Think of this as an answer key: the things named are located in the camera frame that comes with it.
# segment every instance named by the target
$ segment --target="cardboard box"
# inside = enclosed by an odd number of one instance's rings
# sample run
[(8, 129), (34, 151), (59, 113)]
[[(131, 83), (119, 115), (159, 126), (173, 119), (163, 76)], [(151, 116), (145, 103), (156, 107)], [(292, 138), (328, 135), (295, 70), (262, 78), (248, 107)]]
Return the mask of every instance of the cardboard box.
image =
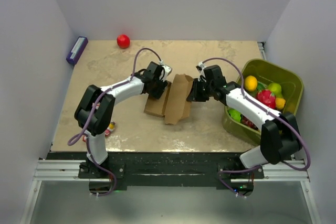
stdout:
[(161, 118), (164, 117), (170, 87), (171, 83), (169, 82), (160, 99), (155, 99), (154, 97), (148, 96), (144, 113)]
[(191, 102), (187, 97), (193, 85), (193, 78), (185, 74), (177, 74), (170, 89), (155, 100), (148, 97), (144, 112), (150, 115), (163, 116), (165, 124), (176, 125), (179, 120), (189, 117)]

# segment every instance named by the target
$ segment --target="beige table surface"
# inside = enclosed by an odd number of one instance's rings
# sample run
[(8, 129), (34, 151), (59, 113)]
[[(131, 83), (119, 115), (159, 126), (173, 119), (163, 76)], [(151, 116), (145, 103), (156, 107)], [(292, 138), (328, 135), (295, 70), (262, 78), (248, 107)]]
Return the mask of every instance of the beige table surface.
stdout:
[[(168, 77), (185, 73), (197, 77), (195, 66), (209, 57), (225, 57), (243, 68), (248, 60), (261, 58), (255, 41), (179, 41), (135, 40), (128, 49), (119, 49), (115, 41), (91, 40), (73, 70), (69, 90), (60, 116), (51, 151), (86, 151), (79, 141), (68, 146), (70, 137), (80, 131), (74, 119), (78, 103), (88, 85), (107, 86), (127, 78), (133, 59), (142, 47), (154, 49), (173, 68)], [(155, 55), (144, 51), (138, 58), (137, 70), (146, 68)], [(229, 64), (218, 64), (227, 81), (236, 80), (238, 73)], [(106, 138), (108, 151), (139, 152), (242, 152), (252, 146), (227, 133), (221, 123), (224, 106), (211, 99), (206, 103), (192, 103), (190, 117), (177, 125), (165, 125), (162, 118), (143, 113), (147, 95), (137, 95), (119, 103), (113, 111), (116, 130)]]

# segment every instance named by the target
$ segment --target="olive green container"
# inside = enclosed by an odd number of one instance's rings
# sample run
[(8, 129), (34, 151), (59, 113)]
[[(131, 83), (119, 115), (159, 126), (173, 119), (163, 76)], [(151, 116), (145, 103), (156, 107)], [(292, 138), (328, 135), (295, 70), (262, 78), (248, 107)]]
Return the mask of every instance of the olive green container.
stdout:
[[(289, 111), (294, 115), (296, 114), (303, 92), (303, 83), (301, 78), (295, 73), (260, 59), (247, 62), (242, 73), (244, 78), (254, 76), (265, 85), (269, 85), (272, 82), (280, 84), (283, 98), (286, 100), (283, 113)], [(222, 124), (227, 132), (237, 138), (250, 144), (260, 144), (261, 133), (233, 120), (227, 112), (227, 107), (224, 108)]]

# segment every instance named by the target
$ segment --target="robotic arm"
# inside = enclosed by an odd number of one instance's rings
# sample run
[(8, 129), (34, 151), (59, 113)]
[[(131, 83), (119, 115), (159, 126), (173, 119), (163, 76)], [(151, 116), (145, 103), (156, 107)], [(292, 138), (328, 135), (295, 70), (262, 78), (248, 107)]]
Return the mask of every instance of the robotic arm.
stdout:
[[(90, 138), (87, 158), (91, 162), (93, 157), (101, 165), (108, 157), (104, 132), (111, 121), (114, 106), (127, 98), (144, 93), (159, 99), (171, 72), (172, 68), (167, 65), (150, 62), (147, 69), (136, 72), (124, 81), (101, 88), (91, 85), (86, 89), (76, 109), (75, 119), (81, 128), (89, 120), (85, 134)], [(99, 96), (99, 106), (92, 110)]]
[(249, 94), (243, 94), (240, 85), (233, 81), (226, 82), (218, 65), (206, 67), (200, 62), (196, 68), (200, 72), (200, 77), (194, 79), (188, 101), (205, 102), (209, 97), (213, 97), (222, 104), (241, 112), (261, 130), (260, 146), (240, 156), (240, 161), (246, 168), (265, 163), (277, 164), (302, 148), (300, 141), (290, 129), (273, 116), (285, 120), (299, 133), (293, 114), (289, 112), (281, 114), (263, 105)]

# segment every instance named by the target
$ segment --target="yellow fruit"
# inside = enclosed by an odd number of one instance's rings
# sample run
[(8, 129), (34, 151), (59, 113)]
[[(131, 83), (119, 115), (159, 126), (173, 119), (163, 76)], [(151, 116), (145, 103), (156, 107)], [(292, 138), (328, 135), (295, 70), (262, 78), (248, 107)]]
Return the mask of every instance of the yellow fruit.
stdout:
[(275, 107), (276, 107), (278, 110), (282, 110), (282, 109), (284, 109), (285, 104), (286, 104), (286, 100), (285, 100), (284, 98), (276, 98), (276, 99), (275, 99)]
[(244, 88), (247, 91), (253, 92), (257, 89), (257, 86), (258, 86), (257, 78), (255, 78), (254, 76), (248, 76), (248, 77), (245, 78)]

